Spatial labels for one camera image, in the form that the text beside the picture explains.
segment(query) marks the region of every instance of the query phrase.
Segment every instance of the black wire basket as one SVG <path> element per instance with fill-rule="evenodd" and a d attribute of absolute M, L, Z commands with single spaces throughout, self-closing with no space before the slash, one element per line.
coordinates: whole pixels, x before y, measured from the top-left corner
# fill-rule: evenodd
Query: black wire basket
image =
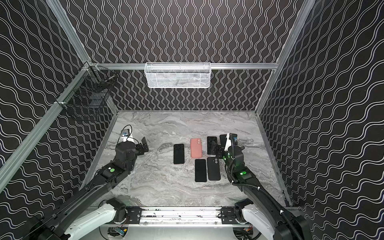
<path fill-rule="evenodd" d="M 115 71 L 104 67 L 90 67 L 60 105 L 67 115 L 77 121 L 98 121 L 117 78 Z"/>

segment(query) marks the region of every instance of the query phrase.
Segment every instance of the wavy patterned wall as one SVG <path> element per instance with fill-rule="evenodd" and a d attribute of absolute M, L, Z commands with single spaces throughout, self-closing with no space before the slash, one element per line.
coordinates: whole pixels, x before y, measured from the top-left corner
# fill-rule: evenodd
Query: wavy patterned wall
<path fill-rule="evenodd" d="M 61 0 L 93 62 L 276 62 L 303 0 Z"/>
<path fill-rule="evenodd" d="M 0 194 L 0 239 L 21 239 L 28 218 L 41 217 L 80 189 L 112 119 L 77 122 L 63 111 Z"/>
<path fill-rule="evenodd" d="M 271 70 L 213 70 L 209 88 L 149 88 L 144 71 L 120 71 L 112 92 L 118 109 L 253 111 Z"/>
<path fill-rule="evenodd" d="M 0 166 L 82 66 L 44 0 L 0 1 Z"/>
<path fill-rule="evenodd" d="M 384 238 L 384 2 L 317 0 L 261 120 L 314 239 Z"/>

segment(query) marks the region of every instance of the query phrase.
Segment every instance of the smartphone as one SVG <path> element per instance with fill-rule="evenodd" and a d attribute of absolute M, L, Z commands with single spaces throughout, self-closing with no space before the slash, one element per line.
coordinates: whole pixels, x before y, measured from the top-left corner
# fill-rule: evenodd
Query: smartphone
<path fill-rule="evenodd" d="M 217 143 L 217 137 L 207 137 L 207 154 L 208 155 L 216 155 L 216 153 L 213 151 L 212 142 Z"/>
<path fill-rule="evenodd" d="M 195 182 L 207 181 L 207 166 L 205 159 L 195 159 Z"/>
<path fill-rule="evenodd" d="M 184 144 L 173 145 L 173 164 L 184 164 Z"/>
<path fill-rule="evenodd" d="M 208 179 L 210 181 L 219 181 L 220 177 L 220 160 L 216 157 L 207 158 Z"/>
<path fill-rule="evenodd" d="M 191 158 L 200 158 L 203 156 L 200 138 L 191 139 Z"/>

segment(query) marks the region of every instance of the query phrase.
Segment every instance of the pink phone case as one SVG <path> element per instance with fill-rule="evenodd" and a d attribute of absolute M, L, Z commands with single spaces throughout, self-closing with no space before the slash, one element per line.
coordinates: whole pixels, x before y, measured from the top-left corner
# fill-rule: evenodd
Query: pink phone case
<path fill-rule="evenodd" d="M 192 138 L 191 139 L 191 157 L 192 158 L 201 158 L 203 156 L 201 139 Z"/>

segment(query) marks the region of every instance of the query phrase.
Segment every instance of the gray marble tabletop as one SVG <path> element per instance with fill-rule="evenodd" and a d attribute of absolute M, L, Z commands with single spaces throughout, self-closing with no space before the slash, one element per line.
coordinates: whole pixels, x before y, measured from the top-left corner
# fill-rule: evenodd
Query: gray marble tabletop
<path fill-rule="evenodd" d="M 190 157 L 190 139 L 201 138 L 203 157 L 207 155 L 207 136 L 227 132 L 238 134 L 244 161 L 261 184 L 281 204 L 282 191 L 272 169 L 253 112 L 119 112 L 96 170 L 113 160 L 121 129 L 131 124 L 132 136 L 146 137 L 149 152 L 138 156 L 133 172 L 112 191 L 100 198 L 118 197 L 137 206 L 233 206 L 247 196 L 232 186 L 220 160 L 220 181 L 195 182 L 195 161 Z M 173 145 L 184 144 L 185 164 L 173 164 Z"/>

